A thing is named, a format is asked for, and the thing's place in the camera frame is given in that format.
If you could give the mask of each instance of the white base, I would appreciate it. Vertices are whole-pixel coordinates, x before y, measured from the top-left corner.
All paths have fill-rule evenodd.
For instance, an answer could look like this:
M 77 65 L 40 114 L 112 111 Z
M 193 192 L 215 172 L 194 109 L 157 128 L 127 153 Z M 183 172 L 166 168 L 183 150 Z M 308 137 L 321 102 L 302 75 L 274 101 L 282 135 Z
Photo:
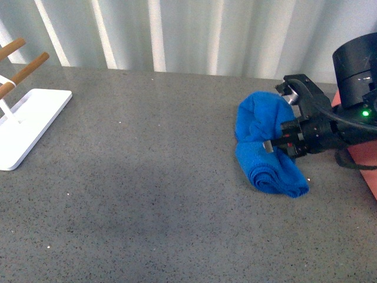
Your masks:
M 19 123 L 0 119 L 0 170 L 18 167 L 71 97 L 68 90 L 35 88 L 11 109 Z

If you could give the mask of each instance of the gray countertop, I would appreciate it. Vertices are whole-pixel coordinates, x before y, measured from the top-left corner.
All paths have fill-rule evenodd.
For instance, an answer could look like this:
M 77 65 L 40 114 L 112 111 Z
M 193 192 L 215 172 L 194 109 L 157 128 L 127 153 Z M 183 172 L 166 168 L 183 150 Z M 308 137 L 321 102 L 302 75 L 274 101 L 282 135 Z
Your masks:
M 276 83 L 42 66 L 8 103 L 74 96 L 0 172 L 0 282 L 377 281 L 377 201 L 359 172 L 332 151 L 303 157 L 310 191 L 291 199 L 239 168 L 237 106 Z

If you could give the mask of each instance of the pink object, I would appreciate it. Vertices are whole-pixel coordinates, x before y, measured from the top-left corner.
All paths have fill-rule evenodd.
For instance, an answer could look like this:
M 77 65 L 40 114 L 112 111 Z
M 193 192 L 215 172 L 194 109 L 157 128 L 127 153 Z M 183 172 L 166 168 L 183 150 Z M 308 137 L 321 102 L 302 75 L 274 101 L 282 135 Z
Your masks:
M 332 106 L 340 104 L 339 91 L 336 92 Z M 357 164 L 377 165 L 377 141 L 369 141 L 367 143 L 350 146 L 348 148 L 352 159 Z M 360 170 L 366 183 L 377 199 L 377 170 Z

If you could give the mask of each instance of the folded towel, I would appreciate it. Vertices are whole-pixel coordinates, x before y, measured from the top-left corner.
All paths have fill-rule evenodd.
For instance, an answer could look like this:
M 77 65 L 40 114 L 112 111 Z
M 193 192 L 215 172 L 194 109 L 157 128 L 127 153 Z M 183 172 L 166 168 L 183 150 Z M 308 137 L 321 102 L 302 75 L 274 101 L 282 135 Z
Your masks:
M 297 198 L 309 191 L 305 177 L 281 149 L 266 153 L 263 142 L 282 135 L 280 124 L 293 120 L 291 106 L 277 94 L 256 92 L 240 105 L 236 120 L 236 157 L 250 183 L 265 193 Z

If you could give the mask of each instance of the robotic arm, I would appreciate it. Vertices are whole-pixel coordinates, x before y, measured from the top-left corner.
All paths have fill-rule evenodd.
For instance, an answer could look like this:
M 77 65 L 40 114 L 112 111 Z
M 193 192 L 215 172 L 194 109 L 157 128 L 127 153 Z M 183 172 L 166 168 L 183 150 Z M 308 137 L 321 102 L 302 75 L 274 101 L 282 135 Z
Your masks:
M 286 75 L 276 90 L 301 116 L 281 124 L 283 136 L 263 143 L 292 158 L 377 140 L 377 33 L 355 38 L 333 54 L 341 105 L 331 107 L 306 75 Z

